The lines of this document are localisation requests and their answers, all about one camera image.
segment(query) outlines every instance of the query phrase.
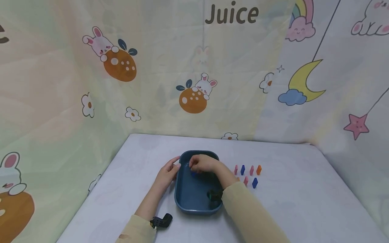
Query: crescent moon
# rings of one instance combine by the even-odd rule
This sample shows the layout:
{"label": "crescent moon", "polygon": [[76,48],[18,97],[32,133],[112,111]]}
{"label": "crescent moon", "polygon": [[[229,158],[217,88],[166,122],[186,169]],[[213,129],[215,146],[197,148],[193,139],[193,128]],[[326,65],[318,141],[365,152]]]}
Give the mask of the crescent moon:
{"label": "crescent moon", "polygon": [[306,102],[316,99],[325,92],[325,90],[314,92],[307,87],[307,78],[309,74],[321,61],[322,59],[305,64],[293,74],[289,82],[289,89],[297,89],[298,91],[303,92],[307,97]]}

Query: blue tray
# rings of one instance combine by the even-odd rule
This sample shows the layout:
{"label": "blue tray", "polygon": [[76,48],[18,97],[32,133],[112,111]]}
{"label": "blue tray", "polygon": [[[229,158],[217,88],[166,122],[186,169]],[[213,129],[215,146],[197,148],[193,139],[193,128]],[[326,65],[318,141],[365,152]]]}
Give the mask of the blue tray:
{"label": "blue tray", "polygon": [[187,214],[211,215],[220,208],[221,202],[211,202],[207,197],[209,190],[220,191],[222,187],[217,176],[213,173],[203,172],[193,174],[189,168],[189,160],[195,154],[205,154],[219,160],[211,151],[190,150],[180,157],[181,168],[177,174],[174,200],[177,206]]}

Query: star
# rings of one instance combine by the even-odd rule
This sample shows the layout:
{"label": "star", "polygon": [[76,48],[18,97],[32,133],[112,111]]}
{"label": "star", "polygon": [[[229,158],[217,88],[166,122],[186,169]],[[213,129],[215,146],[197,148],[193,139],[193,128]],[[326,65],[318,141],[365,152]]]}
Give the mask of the star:
{"label": "star", "polygon": [[277,68],[277,70],[278,70],[278,72],[280,73],[282,70],[285,70],[283,67],[282,67],[282,65],[279,67],[279,68]]}
{"label": "star", "polygon": [[365,125],[367,114],[362,117],[357,117],[352,114],[349,114],[350,124],[343,128],[346,131],[351,131],[354,133],[354,140],[357,140],[358,136],[361,133],[368,133],[369,129]]}

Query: table surface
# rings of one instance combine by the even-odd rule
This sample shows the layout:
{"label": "table surface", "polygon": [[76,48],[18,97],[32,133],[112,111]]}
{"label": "table surface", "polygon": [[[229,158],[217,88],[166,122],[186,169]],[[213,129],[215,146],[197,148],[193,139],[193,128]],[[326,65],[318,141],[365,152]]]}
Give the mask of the table surface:
{"label": "table surface", "polygon": [[[57,242],[115,242],[160,168],[188,150],[213,151],[231,170],[244,164],[249,190],[292,243],[389,242],[314,146],[142,134],[128,137]],[[259,164],[261,175],[250,176],[251,165]],[[157,243],[243,242],[224,208],[208,217],[183,214],[174,201],[174,184],[157,216],[165,213],[173,221],[158,231]]]}

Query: fabric backdrop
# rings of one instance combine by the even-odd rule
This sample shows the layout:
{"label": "fabric backdrop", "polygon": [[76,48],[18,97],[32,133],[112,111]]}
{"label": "fabric backdrop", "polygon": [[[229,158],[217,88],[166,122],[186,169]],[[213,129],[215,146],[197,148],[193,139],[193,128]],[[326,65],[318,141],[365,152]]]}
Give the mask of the fabric backdrop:
{"label": "fabric backdrop", "polygon": [[131,133],[310,142],[389,236],[389,2],[0,6],[5,242],[55,242]]}

